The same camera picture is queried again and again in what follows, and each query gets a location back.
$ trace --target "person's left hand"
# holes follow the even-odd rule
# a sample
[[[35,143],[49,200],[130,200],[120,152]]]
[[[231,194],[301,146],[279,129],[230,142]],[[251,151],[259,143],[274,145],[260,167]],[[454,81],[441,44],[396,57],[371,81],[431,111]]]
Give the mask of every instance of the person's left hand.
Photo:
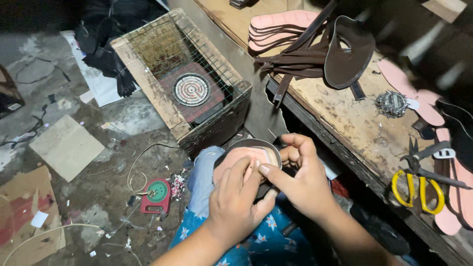
[[[210,213],[203,225],[227,249],[242,241],[261,223],[274,208],[278,195],[272,189],[253,205],[262,175],[258,172],[260,162],[257,160],[250,178],[243,183],[250,161],[249,157],[243,157],[226,169],[209,197]]]

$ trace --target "workbench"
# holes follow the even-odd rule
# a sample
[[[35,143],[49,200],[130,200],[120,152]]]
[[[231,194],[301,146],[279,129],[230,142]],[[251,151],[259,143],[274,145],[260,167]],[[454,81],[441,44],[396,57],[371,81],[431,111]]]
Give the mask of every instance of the workbench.
[[[225,0],[195,0],[195,3],[245,51],[252,17],[301,8],[297,4],[300,1],[288,0],[259,0],[252,7],[241,10],[230,6]],[[277,47],[261,56],[275,55],[285,48],[286,46]],[[419,149],[433,144],[433,140],[423,140],[411,128],[418,116],[410,109],[406,110],[405,116],[396,119],[377,114],[374,105],[376,97],[394,90],[377,67],[376,61],[383,57],[374,52],[359,79],[367,95],[365,100],[355,101],[350,89],[334,90],[327,87],[322,78],[293,79],[282,104],[314,132],[366,186],[392,207],[445,262],[449,265],[472,265],[473,248],[469,243],[472,242],[473,235],[470,231],[462,228],[454,236],[445,235],[436,228],[432,215],[420,213],[415,208],[406,210],[396,207],[395,204],[399,204],[394,198],[387,196],[393,174],[407,168],[407,163],[400,162],[399,159],[408,154],[409,137],[419,140]],[[275,75],[273,78],[280,82],[282,75]],[[433,159],[424,159],[421,163],[424,169],[433,171]]]

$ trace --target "cardboard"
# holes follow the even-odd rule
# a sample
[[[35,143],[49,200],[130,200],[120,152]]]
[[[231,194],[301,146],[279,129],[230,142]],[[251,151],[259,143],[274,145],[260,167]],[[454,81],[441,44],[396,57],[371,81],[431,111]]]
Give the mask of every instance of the cardboard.
[[[31,225],[38,211],[47,214],[41,228]],[[42,166],[18,174],[0,187],[0,263],[13,249],[34,235],[61,226],[49,170]],[[7,265],[29,266],[66,246],[64,229],[32,239],[9,258]]]
[[[73,180],[105,149],[69,115],[63,116],[30,147],[67,182]]]

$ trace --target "hand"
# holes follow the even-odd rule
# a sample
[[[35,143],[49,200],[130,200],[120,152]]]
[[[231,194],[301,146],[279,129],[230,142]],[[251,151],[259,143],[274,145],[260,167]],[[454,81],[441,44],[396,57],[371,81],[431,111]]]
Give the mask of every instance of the hand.
[[[302,214],[317,222],[333,208],[337,208],[325,168],[317,157],[311,138],[299,134],[284,134],[282,140],[289,146],[280,151],[283,166],[299,168],[294,178],[278,167],[262,164],[259,171],[280,189]]]
[[[274,208],[276,201],[277,192],[270,190],[263,200],[253,205],[262,176],[258,171],[252,171],[243,183],[250,162],[249,157],[243,157],[232,168],[227,168],[209,197],[210,213],[203,226],[226,249],[247,237]]]

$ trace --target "nail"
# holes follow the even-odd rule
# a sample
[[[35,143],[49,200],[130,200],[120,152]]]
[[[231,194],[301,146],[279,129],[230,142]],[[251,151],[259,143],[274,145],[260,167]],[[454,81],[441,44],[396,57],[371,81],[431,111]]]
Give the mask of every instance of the nail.
[[[260,165],[259,171],[264,176],[267,176],[269,174],[269,171],[271,171],[271,169],[269,167],[267,167],[266,165],[262,164],[262,165]]]
[[[264,195],[264,199],[275,198],[277,196],[278,192],[274,188],[272,188],[266,193],[266,195]]]

